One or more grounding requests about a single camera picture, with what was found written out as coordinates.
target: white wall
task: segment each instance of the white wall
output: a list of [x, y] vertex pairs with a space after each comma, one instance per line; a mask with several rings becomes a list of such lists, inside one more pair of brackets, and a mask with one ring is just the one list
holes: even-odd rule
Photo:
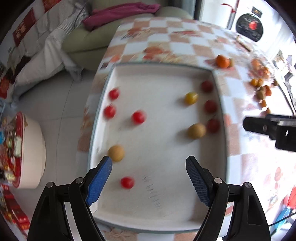
[[[234, 7], [236, 0], [203, 0], [200, 20], [226, 28], [231, 9], [228, 6], [221, 6], [222, 3], [228, 3]], [[293, 41], [292, 32], [276, 10], [264, 0], [240, 0], [231, 30], [236, 31], [238, 18], [245, 13], [251, 13], [252, 7], [263, 13], [260, 18], [263, 36], [257, 42], [259, 48], [270, 59], [273, 59], [281, 49], [287, 52], [286, 55], [293, 55], [296, 62], [296, 44]]]
[[236, 0], [202, 0], [200, 21], [226, 28], [231, 8], [222, 6], [222, 3], [235, 7]]

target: orange tomato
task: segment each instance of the orange tomato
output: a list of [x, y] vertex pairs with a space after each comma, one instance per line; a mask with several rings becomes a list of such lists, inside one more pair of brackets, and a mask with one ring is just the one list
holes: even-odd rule
[[263, 100], [263, 101], [260, 103], [260, 106], [261, 106], [261, 108], [266, 107], [266, 106], [267, 106], [267, 104], [266, 104], [266, 100]]
[[266, 88], [266, 93], [265, 93], [265, 95], [266, 95], [266, 96], [271, 96], [271, 89], [270, 89], [270, 87], [269, 87], [268, 85], [265, 85], [265, 88]]
[[252, 86], [256, 87], [257, 84], [258, 84], [258, 80], [257, 80], [257, 79], [252, 79], [252, 80], [250, 81], [250, 84], [251, 84]]
[[228, 58], [225, 58], [223, 55], [218, 55], [216, 58], [216, 64], [218, 67], [226, 69], [230, 65], [230, 60]]
[[269, 114], [271, 114], [271, 110], [269, 108], [267, 108], [265, 111], [265, 115], [269, 115]]
[[257, 87], [261, 87], [263, 85], [263, 80], [258, 79]]
[[260, 62], [259, 62], [259, 60], [253, 59], [251, 64], [252, 64], [254, 70], [256, 70], [256, 71], [260, 70]]

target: tile floor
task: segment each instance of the tile floor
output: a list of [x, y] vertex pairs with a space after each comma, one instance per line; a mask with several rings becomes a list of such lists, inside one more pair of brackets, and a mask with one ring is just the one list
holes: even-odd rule
[[79, 83], [63, 71], [20, 98], [16, 110], [39, 122], [46, 144], [46, 166], [39, 186], [34, 190], [12, 190], [29, 219], [46, 183], [67, 184], [77, 176], [79, 129], [94, 75], [95, 72], [84, 71]]

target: tray rim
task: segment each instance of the tray rim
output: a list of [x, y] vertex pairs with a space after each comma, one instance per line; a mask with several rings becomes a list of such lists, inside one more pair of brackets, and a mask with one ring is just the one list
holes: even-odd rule
[[[188, 67], [188, 68], [193, 68], [193, 69], [200, 69], [200, 70], [206, 70], [206, 71], [209, 71], [211, 72], [213, 78], [214, 78], [214, 87], [216, 88], [217, 92], [218, 92], [218, 99], [219, 99], [219, 102], [220, 102], [220, 107], [221, 107], [221, 110], [222, 110], [222, 114], [224, 113], [223, 111], [223, 105], [222, 105], [222, 100], [221, 100], [221, 97], [220, 97], [220, 94], [219, 94], [219, 88], [217, 86], [217, 75], [214, 71], [214, 69], [211, 69], [211, 68], [206, 68], [206, 67], [199, 67], [199, 66], [192, 66], [192, 65], [188, 65], [188, 64], [174, 64], [174, 63], [163, 63], [163, 62], [127, 62], [127, 63], [115, 63], [109, 70], [108, 72], [108, 75], [106, 77], [106, 81], [105, 81], [105, 84], [104, 84], [104, 87], [102, 89], [102, 93], [101, 93], [101, 96], [100, 96], [100, 99], [99, 99], [99, 102], [98, 102], [98, 107], [97, 107], [97, 110], [96, 110], [96, 114], [95, 114], [95, 119], [94, 119], [94, 125], [93, 125], [93, 129], [92, 129], [92, 133], [91, 133], [91, 140], [90, 140], [90, 146], [89, 146], [89, 153], [88, 153], [88, 160], [87, 160], [87, 171], [90, 170], [90, 165], [91, 165], [91, 156], [92, 156], [92, 149], [93, 149], [93, 143], [94, 143], [94, 135], [95, 135], [95, 132], [96, 132], [96, 126], [95, 126], [95, 123], [97, 123], [98, 121], [98, 118], [99, 118], [99, 113], [101, 111], [101, 108], [102, 108], [102, 102], [103, 102], [103, 98], [106, 94], [106, 89], [107, 89], [107, 86], [108, 86], [108, 83], [110, 81], [110, 77], [111, 77], [111, 74], [113, 73], [114, 69], [117, 67], [117, 66], [125, 66], [125, 65], [157, 65], [159, 66], [160, 64], [161, 65], [167, 65], [167, 66], [176, 66], [176, 67]], [[223, 177], [220, 177], [222, 178], [223, 180], [226, 180], [227, 179], [227, 159], [228, 159], [228, 155], [227, 155], [227, 143], [228, 143], [228, 136], [227, 136], [227, 132], [226, 132], [226, 128], [225, 128], [225, 125], [224, 125], [224, 118], [222, 118], [222, 124], [223, 124], [223, 127], [224, 127], [224, 137], [225, 137], [225, 173], [224, 173], [224, 176]], [[104, 220], [100, 220], [98, 219], [97, 217], [93, 217], [94, 220], [97, 222], [97, 223], [101, 223], [103, 225], [108, 225], [110, 227], [115, 227], [115, 228], [119, 228], [119, 229], [123, 229], [123, 230], [129, 230], [129, 231], [132, 231], [132, 232], [137, 232], [137, 233], [153, 233], [153, 234], [177, 234], [177, 233], [190, 233], [190, 232], [196, 232], [196, 231], [199, 231], [199, 229], [190, 229], [190, 230], [179, 230], [179, 231], [158, 231], [158, 230], [146, 230], [146, 229], [137, 229], [137, 228], [130, 228], [130, 227], [125, 227], [125, 226], [120, 226], [120, 225], [117, 225], [117, 224], [113, 224], [113, 223], [109, 223], [109, 222], [106, 222]]]

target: green sofa cushion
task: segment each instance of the green sofa cushion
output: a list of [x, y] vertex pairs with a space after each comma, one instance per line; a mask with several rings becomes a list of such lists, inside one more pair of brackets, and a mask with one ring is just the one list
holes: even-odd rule
[[188, 12], [178, 7], [161, 7], [155, 16], [193, 19]]
[[68, 53], [68, 55], [78, 66], [88, 70], [97, 71], [106, 50], [107, 48], [100, 48], [90, 51]]
[[146, 4], [159, 3], [161, 6], [167, 6], [167, 0], [93, 0], [91, 3], [92, 9], [102, 10], [111, 6], [120, 5], [124, 3], [143, 2]]
[[[143, 13], [128, 18], [153, 17], [151, 13]], [[108, 47], [122, 19], [107, 23], [91, 32], [83, 25], [75, 28], [64, 40], [62, 49], [66, 53], [94, 50]]]

